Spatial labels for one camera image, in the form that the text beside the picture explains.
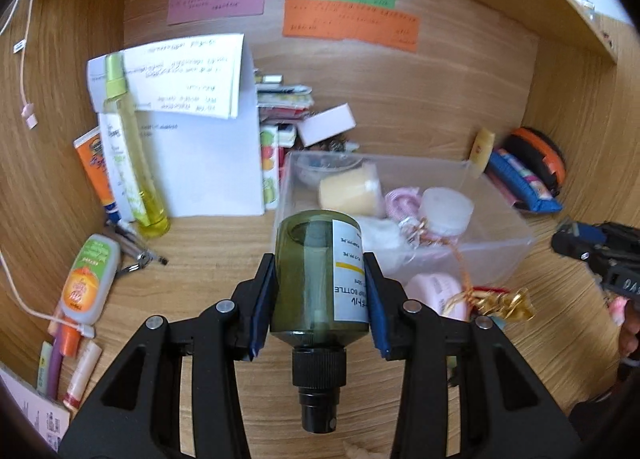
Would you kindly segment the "right hand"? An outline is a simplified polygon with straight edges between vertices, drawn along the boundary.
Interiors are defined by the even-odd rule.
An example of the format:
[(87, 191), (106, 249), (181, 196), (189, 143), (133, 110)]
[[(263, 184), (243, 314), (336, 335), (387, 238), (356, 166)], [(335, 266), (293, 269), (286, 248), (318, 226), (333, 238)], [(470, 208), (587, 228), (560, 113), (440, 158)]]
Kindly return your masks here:
[(634, 301), (624, 297), (616, 297), (611, 305), (611, 312), (614, 320), (620, 321), (618, 353), (620, 353), (621, 357), (631, 357), (631, 354), (639, 349), (639, 309), (634, 304)]

